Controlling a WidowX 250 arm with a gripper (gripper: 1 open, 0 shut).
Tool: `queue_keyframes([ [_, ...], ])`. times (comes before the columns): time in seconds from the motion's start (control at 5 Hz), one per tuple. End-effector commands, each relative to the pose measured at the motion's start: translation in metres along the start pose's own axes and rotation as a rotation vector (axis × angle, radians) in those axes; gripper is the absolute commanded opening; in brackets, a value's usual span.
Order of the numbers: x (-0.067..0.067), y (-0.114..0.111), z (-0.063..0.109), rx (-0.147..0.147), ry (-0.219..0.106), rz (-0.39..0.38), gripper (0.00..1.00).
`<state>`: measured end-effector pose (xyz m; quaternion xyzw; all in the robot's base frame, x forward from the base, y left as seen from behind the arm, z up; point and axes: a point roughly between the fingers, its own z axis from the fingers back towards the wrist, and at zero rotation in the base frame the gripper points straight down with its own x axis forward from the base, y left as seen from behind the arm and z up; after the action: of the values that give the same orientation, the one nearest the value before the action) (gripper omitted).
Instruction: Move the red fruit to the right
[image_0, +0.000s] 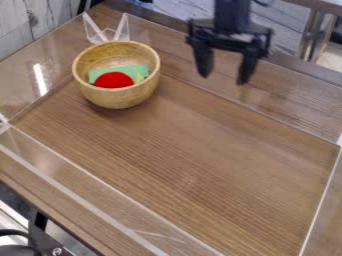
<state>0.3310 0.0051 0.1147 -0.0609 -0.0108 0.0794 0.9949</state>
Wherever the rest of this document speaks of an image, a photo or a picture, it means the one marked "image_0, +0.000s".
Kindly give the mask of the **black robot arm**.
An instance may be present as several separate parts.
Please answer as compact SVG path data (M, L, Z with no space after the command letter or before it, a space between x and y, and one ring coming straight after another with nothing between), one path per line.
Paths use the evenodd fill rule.
M272 29L249 18L251 2L259 0L215 0L212 19L189 19L185 43L191 46L196 70L207 78L213 69L213 50L241 55L236 84L244 85L255 72L257 61L268 56Z

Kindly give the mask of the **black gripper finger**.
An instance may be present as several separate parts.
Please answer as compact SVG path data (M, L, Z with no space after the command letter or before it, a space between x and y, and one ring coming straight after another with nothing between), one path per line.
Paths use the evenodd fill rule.
M203 41L192 43L197 73L207 78L213 68L213 52Z
M241 51L241 63L237 71L237 84L243 85L248 82L253 74L255 66L259 59L259 50L256 48L245 48Z

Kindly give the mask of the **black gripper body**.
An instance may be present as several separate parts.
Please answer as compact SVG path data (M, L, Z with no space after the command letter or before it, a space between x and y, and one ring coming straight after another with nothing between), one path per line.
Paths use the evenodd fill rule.
M248 22L241 29L227 30L216 28L212 19L189 19L187 22L188 35L185 43L193 45L196 40L205 46L231 52L241 53L247 47L257 50L257 57L269 53L272 29Z

